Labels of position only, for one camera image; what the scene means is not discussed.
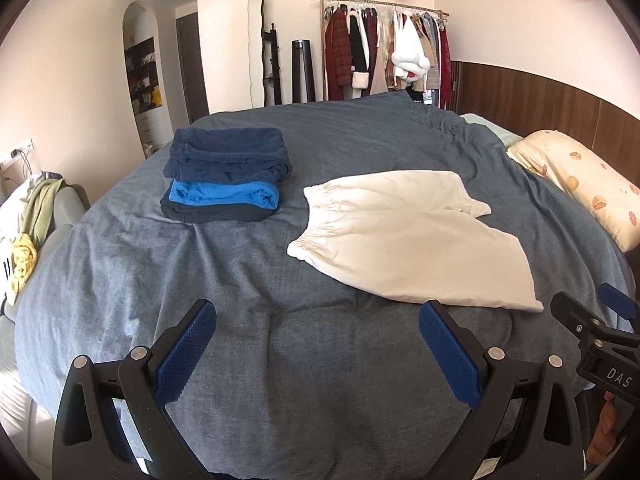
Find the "person's right hand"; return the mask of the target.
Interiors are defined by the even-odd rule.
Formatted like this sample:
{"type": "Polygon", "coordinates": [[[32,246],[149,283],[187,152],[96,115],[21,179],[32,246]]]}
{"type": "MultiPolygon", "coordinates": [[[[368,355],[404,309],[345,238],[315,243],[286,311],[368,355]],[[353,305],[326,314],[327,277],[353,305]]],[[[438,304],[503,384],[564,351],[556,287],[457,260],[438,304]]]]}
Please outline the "person's right hand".
{"type": "Polygon", "coordinates": [[[598,426],[588,445],[586,460],[588,464],[600,465],[616,447],[617,434],[615,426],[617,411],[613,393],[605,393],[605,404],[600,413],[598,426]]]}

